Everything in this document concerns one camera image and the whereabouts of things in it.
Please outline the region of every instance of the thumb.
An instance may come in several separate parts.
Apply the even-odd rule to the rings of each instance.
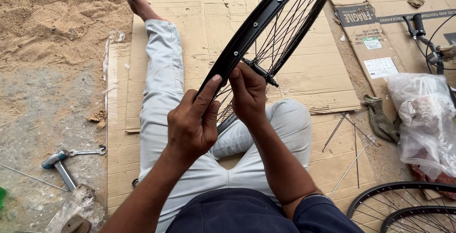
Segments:
[[[231,72],[229,82],[231,84],[231,89],[233,90],[233,95],[248,95],[248,91],[245,88],[244,77],[242,77],[242,73],[239,68],[236,67],[233,72]]]
[[[202,117],[203,137],[209,142],[217,141],[217,114],[219,113],[220,102],[214,100],[210,103]]]

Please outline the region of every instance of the bare foot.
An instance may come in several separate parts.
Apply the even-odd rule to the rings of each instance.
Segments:
[[[127,0],[130,9],[134,14],[141,17],[143,21],[146,20],[164,20],[168,21],[160,16],[158,16],[151,6],[147,3],[146,0]]]

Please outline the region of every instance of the bicycle wheel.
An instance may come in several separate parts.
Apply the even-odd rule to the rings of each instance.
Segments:
[[[431,199],[427,191],[437,191]],[[365,232],[456,232],[456,207],[440,192],[456,193],[456,185],[436,182],[393,182],[358,195],[347,216]]]
[[[214,99],[220,101],[218,133],[230,125],[236,116],[231,108],[232,92],[228,77],[243,60],[267,84],[278,87],[274,76],[298,47],[320,14],[327,0],[261,0],[225,49],[202,83],[198,94],[214,75],[223,84]]]

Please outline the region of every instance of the green object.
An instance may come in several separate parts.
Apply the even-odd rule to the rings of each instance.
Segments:
[[[0,187],[0,208],[3,205],[3,199],[6,196],[6,190]]]

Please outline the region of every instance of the navy blue shirt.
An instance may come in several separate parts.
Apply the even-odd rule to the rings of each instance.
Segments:
[[[196,196],[174,218],[167,233],[363,232],[324,195],[312,194],[296,207],[293,221],[265,194],[246,188]]]

